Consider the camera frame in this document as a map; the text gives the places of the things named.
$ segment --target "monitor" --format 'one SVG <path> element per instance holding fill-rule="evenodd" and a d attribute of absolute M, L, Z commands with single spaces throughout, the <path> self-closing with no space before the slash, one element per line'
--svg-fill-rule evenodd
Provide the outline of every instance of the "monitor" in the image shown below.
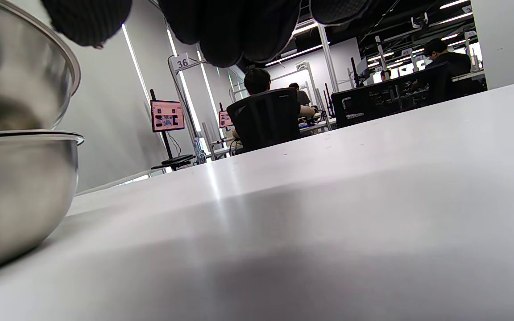
<path fill-rule="evenodd" d="M 184 129 L 184 112 L 179 102 L 164 100 L 151 100 L 152 131 L 163 132 L 167 130 Z"/>
<path fill-rule="evenodd" d="M 220 111 L 220 128 L 226 128 L 229 126 L 233 126 L 233 122 L 231 122 L 231 118 L 226 111 Z"/>

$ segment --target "metal bowl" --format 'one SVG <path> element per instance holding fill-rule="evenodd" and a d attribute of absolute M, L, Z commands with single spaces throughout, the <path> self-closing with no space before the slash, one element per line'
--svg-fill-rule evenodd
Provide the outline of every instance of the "metal bowl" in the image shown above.
<path fill-rule="evenodd" d="M 54 128 L 79 83 L 80 65 L 68 45 L 0 0 L 0 130 Z"/>
<path fill-rule="evenodd" d="M 63 220 L 83 141 L 69 132 L 0 132 L 0 264 L 39 245 Z"/>

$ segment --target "white tabletop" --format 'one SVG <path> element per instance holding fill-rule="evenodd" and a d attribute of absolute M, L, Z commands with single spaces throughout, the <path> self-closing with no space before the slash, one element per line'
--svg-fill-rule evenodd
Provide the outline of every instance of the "white tabletop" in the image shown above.
<path fill-rule="evenodd" d="M 77 197 L 0 321 L 514 321 L 514 86 Z"/>

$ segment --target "black office chair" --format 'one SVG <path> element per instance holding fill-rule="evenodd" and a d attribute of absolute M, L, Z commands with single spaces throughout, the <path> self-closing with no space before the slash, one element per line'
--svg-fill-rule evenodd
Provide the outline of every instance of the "black office chair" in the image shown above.
<path fill-rule="evenodd" d="M 298 140 L 299 112 L 292 88 L 253 95 L 227 108 L 244 152 Z"/>

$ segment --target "led light strip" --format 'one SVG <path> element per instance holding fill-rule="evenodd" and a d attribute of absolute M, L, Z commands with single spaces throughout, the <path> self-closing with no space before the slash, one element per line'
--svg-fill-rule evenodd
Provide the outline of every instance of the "led light strip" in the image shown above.
<path fill-rule="evenodd" d="M 138 78 L 140 79 L 140 85 L 144 90 L 144 96 L 146 97 L 146 101 L 149 105 L 149 96 L 148 90 L 146 89 L 146 84 L 144 82 L 144 77 L 142 77 L 142 72 L 140 71 L 140 67 L 138 65 L 138 60 L 136 59 L 136 53 L 134 53 L 134 48 L 132 47 L 132 42 L 130 42 L 130 37 L 128 36 L 128 31 L 126 31 L 126 26 L 122 24 L 122 31 L 124 32 L 124 37 L 126 38 L 126 43 L 128 44 L 128 49 L 130 50 L 130 56 L 132 57 L 132 61 L 134 62 L 134 67 L 136 68 L 136 73 L 138 73 Z"/>
<path fill-rule="evenodd" d="M 459 34 L 449 35 L 449 36 L 447 36 L 447 37 L 445 37 L 445 38 L 442 38 L 441 40 L 442 40 L 442 41 L 446 41 L 446 40 L 448 40 L 448 39 L 453 39 L 453 38 L 457 37 L 458 35 L 459 35 Z"/>
<path fill-rule="evenodd" d="M 265 66 L 269 67 L 270 65 L 275 65 L 275 63 L 278 63 L 278 62 L 281 62 L 281 61 L 285 61 L 285 60 L 288 60 L 288 59 L 291 59 L 291 58 L 294 58 L 294 57 L 297 57 L 297 56 L 300 56 L 302 54 L 305 54 L 305 53 L 308 53 L 310 51 L 313 51 L 313 50 L 316 50 L 316 49 L 319 49 L 319 48 L 322 48 L 323 45 L 316 45 L 312 48 L 309 48 L 309 49 L 306 49 L 306 50 L 303 50 L 301 51 L 300 53 L 294 53 L 290 56 L 287 56 L 285 58 L 281 58 L 279 60 L 276 60 L 276 61 L 273 61 L 273 62 L 270 62 L 270 63 L 267 63 L 265 64 Z"/>
<path fill-rule="evenodd" d="M 402 58 L 402 59 L 398 59 L 398 60 L 396 60 L 396 62 L 406 61 L 406 60 L 410 60 L 410 59 L 412 59 L 412 56 L 408 56 L 408 57 L 405 57 L 405 58 Z"/>
<path fill-rule="evenodd" d="M 391 55 L 394 55 L 394 53 L 387 53 L 387 54 L 384 55 L 384 58 L 385 57 L 390 57 Z M 368 59 L 368 62 L 375 61 L 375 60 L 378 60 L 380 58 L 381 58 L 380 56 L 373 57 L 373 58 Z"/>
<path fill-rule="evenodd" d="M 454 45 L 459 45 L 459 44 L 464 43 L 464 42 L 465 42 L 465 40 L 454 42 L 454 43 L 448 45 L 448 47 L 453 47 Z"/>
<path fill-rule="evenodd" d="M 202 55 L 199 52 L 199 50 L 198 50 L 198 59 L 200 61 L 202 61 Z M 216 103 L 214 102 L 214 96 L 211 93 L 210 82 L 207 79 L 206 69 L 203 67 L 203 64 L 201 64 L 200 66 L 202 67 L 202 74 L 203 74 L 203 79 L 206 82 L 207 92 L 208 92 L 208 94 L 210 94 L 211 106 L 214 108 L 214 114 L 216 115 L 216 120 L 218 121 L 218 124 L 219 124 L 220 123 L 220 116 L 218 116 L 218 112 L 217 112 L 217 108 L 216 108 Z M 220 128 L 220 138 L 224 138 L 224 137 L 225 136 L 223 135 L 223 129 Z"/>
<path fill-rule="evenodd" d="M 302 27 L 300 29 L 295 29 L 293 31 L 293 34 L 292 35 L 296 35 L 296 34 L 300 34 L 300 33 L 303 33 L 304 31 L 307 31 L 307 30 L 310 30 L 310 29 L 313 29 L 313 28 L 316 28 L 318 27 L 319 24 L 317 22 L 315 22 L 314 24 L 311 24 L 311 25 L 308 25 L 306 27 Z"/>
<path fill-rule="evenodd" d="M 388 69 L 394 68 L 394 67 L 398 67 L 398 66 L 401 66 L 401 65 L 404 65 L 404 63 L 403 62 L 401 62 L 401 63 L 394 63 L 393 65 L 389 65 Z"/>
<path fill-rule="evenodd" d="M 457 0 L 455 2 L 451 2 L 450 4 L 444 4 L 443 6 L 440 7 L 440 9 L 449 8 L 451 6 L 455 6 L 457 4 L 462 4 L 463 2 L 467 2 L 467 1 L 470 1 L 470 0 Z"/>
<path fill-rule="evenodd" d="M 453 17 L 453 18 L 451 18 L 451 19 L 444 20 L 444 21 L 442 21 L 442 22 L 440 22 L 440 23 L 436 24 L 435 26 L 437 26 L 437 25 L 442 25 L 442 24 L 446 24 L 446 23 L 448 23 L 448 22 L 455 21 L 455 20 L 458 20 L 458 19 L 461 19 L 461 18 L 465 18 L 466 16 L 471 16 L 472 14 L 473 14 L 473 12 L 468 12 L 468 13 L 466 13 L 466 14 L 462 14 L 461 16 L 455 16 L 455 17 Z"/>

